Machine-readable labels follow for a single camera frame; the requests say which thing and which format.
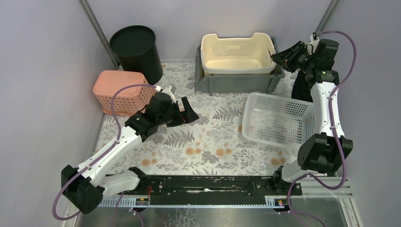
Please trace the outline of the pink perforated plastic basket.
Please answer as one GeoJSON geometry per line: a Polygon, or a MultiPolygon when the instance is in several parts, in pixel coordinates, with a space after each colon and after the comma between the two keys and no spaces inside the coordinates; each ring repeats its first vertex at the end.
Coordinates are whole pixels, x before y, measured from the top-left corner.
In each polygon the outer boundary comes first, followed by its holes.
{"type": "Polygon", "coordinates": [[[100,102],[105,114],[111,115],[111,100],[115,93],[123,87],[139,85],[121,91],[113,102],[113,109],[116,115],[132,116],[147,105],[151,97],[156,93],[153,87],[140,72],[105,70],[98,76],[93,93],[100,102]]]}

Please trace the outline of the white perforated plastic basket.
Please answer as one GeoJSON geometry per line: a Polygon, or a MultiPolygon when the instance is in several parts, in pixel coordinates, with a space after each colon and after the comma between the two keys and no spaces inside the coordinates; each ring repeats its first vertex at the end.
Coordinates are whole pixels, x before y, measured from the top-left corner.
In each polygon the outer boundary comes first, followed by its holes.
{"type": "Polygon", "coordinates": [[[314,134],[313,103],[252,92],[245,102],[242,135],[258,143],[299,148],[314,134]]]}

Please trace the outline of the large black cylindrical container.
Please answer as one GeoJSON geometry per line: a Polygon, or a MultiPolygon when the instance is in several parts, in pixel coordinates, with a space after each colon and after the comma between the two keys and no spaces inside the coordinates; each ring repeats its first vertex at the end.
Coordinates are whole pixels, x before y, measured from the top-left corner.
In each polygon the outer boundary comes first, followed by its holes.
{"type": "Polygon", "coordinates": [[[154,31],[146,26],[133,25],[115,32],[109,45],[124,71],[142,73],[151,85],[163,76],[154,31]]]}

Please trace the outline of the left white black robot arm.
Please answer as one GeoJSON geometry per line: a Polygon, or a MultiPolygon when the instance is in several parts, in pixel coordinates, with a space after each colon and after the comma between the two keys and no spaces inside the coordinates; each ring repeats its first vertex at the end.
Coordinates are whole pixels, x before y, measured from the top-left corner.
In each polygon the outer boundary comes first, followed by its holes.
{"type": "Polygon", "coordinates": [[[61,192],[83,214],[92,212],[100,202],[124,191],[142,194],[147,182],[137,172],[127,170],[108,176],[109,170],[125,156],[155,134],[162,125],[175,127],[199,119],[187,97],[180,101],[173,95],[157,92],[150,99],[145,111],[138,111],[125,121],[106,148],[79,164],[65,166],[61,171],[61,192]]]}

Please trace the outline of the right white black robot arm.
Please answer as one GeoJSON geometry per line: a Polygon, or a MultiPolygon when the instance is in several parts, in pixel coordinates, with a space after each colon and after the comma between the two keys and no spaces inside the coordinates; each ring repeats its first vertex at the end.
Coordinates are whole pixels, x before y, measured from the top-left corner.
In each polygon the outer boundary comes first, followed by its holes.
{"type": "Polygon", "coordinates": [[[308,44],[299,41],[271,57],[282,69],[298,71],[293,90],[309,92],[307,100],[314,105],[314,132],[299,148],[297,160],[273,174],[270,184],[278,195],[287,192],[291,183],[302,176],[333,175],[344,166],[353,149],[353,141],[342,130],[338,111],[340,78],[332,69],[338,46],[338,42],[329,39],[308,44]]]}

